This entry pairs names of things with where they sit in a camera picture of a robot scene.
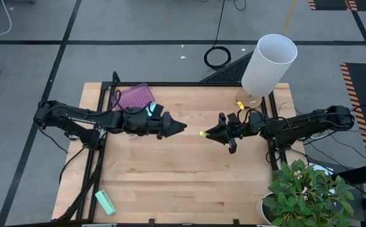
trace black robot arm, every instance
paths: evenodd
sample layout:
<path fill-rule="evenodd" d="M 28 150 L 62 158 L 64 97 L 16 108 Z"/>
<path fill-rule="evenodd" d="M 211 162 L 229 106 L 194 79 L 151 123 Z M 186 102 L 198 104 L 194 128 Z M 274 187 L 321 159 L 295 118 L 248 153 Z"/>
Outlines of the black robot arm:
<path fill-rule="evenodd" d="M 266 140 L 273 140 L 276 148 L 287 150 L 302 137 L 332 131 L 348 131 L 354 125 L 354 116 L 350 110 L 342 106 L 331 106 L 325 110 L 314 110 L 311 113 L 284 119 L 274 119 L 260 112 L 250 109 L 251 114 L 247 122 L 240 122 L 234 113 L 229 114 L 228 122 L 220 113 L 218 125 L 207 130 L 206 137 L 222 144 L 229 144 L 229 152 L 236 152 L 235 138 L 260 134 Z"/>
<path fill-rule="evenodd" d="M 95 112 L 87 109 L 70 107 L 58 101 L 40 102 L 34 116 L 34 122 L 45 129 L 47 126 L 58 127 L 68 134 L 81 139 L 83 146 L 89 149 L 97 149 L 100 140 L 98 129 L 85 129 L 75 122 L 96 124 L 99 129 L 118 134 L 126 132 L 145 136 L 156 134 L 158 139 L 173 136 L 184 131 L 186 124 L 174 120 L 169 112 L 148 115 L 145 108 L 134 107 L 125 110 L 108 110 Z"/>

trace hazard tape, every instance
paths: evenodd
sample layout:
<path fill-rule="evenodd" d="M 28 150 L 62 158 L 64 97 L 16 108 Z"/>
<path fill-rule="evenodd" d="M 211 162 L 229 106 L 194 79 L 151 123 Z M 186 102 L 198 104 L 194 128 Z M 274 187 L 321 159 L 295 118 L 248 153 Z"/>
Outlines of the hazard tape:
<path fill-rule="evenodd" d="M 311 10 L 316 10 L 316 5 L 314 0 L 308 0 L 309 8 Z"/>
<path fill-rule="evenodd" d="M 353 81 L 351 80 L 350 72 L 348 70 L 347 65 L 345 63 L 340 63 L 340 69 L 341 69 L 341 73 L 343 74 L 343 79 L 345 80 L 346 89 L 348 92 L 348 96 L 350 97 L 351 105 L 354 108 L 356 108 L 355 109 L 355 118 L 357 120 L 357 125 L 361 130 L 360 133 L 361 133 L 362 140 L 363 140 L 364 146 L 365 146 L 365 151 L 366 151 L 366 122 L 364 119 L 364 114 L 362 113 L 361 108 L 359 108 L 360 102 L 358 101 L 357 94 L 355 93 Z"/>
<path fill-rule="evenodd" d="M 357 11 L 357 4 L 354 0 L 345 0 L 347 9 Z"/>

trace green sponge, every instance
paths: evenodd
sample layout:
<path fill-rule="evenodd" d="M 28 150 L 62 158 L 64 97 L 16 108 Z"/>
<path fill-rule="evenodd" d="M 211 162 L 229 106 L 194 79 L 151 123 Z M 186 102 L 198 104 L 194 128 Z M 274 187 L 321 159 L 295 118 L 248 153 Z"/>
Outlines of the green sponge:
<path fill-rule="evenodd" d="M 112 201 L 110 201 L 109 197 L 107 196 L 104 190 L 100 190 L 95 194 L 96 199 L 99 201 L 100 205 L 102 205 L 103 209 L 107 213 L 107 215 L 111 216 L 115 212 L 117 212 L 113 206 Z"/>

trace wooden tabletop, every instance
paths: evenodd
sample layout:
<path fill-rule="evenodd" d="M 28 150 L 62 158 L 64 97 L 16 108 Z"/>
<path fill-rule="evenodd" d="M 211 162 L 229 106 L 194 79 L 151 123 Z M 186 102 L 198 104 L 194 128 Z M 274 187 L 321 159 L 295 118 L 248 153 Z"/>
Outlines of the wooden tabletop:
<path fill-rule="evenodd" d="M 100 85 L 85 84 L 81 108 L 96 109 Z M 262 223 L 255 207 L 268 193 L 271 181 L 271 166 L 265 160 L 267 142 L 260 136 L 237 139 L 237 152 L 229 154 L 227 145 L 199 136 L 199 131 L 217 124 L 220 112 L 237 112 L 235 95 L 239 89 L 151 87 L 164 111 L 188 126 L 184 132 L 160 141 L 154 135 L 108 135 L 99 189 L 106 191 L 117 212 L 107 216 L 97 203 L 94 222 L 147 223 L 154 218 L 156 223 L 231 224 L 232 219 L 242 224 Z M 278 84 L 274 94 L 279 115 L 295 116 L 289 85 Z M 79 141 L 71 142 L 67 160 L 80 148 Z M 304 152 L 302 143 L 295 143 L 293 148 Z M 62 215 L 80 192 L 87 153 L 64 172 L 53 218 Z M 289 163 L 299 158 L 304 159 L 287 152 Z M 91 193 L 86 198 L 84 217 L 90 199 Z"/>

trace teal object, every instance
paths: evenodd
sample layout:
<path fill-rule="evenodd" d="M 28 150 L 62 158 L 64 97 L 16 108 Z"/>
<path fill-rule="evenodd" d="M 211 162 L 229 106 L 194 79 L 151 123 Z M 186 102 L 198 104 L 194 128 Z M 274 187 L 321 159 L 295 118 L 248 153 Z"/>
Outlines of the teal object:
<path fill-rule="evenodd" d="M 155 107 L 156 107 L 156 102 L 153 102 L 150 104 L 149 108 L 148 107 L 145 108 L 146 111 L 148 112 L 148 116 L 150 116 L 150 117 L 152 116 L 152 112 L 155 109 Z"/>
<path fill-rule="evenodd" d="M 107 215 L 111 216 L 117 212 L 113 206 L 112 201 L 110 201 L 109 197 L 107 196 L 104 190 L 96 192 L 95 196 L 96 199 L 99 201 L 100 205 L 102 205 Z"/>

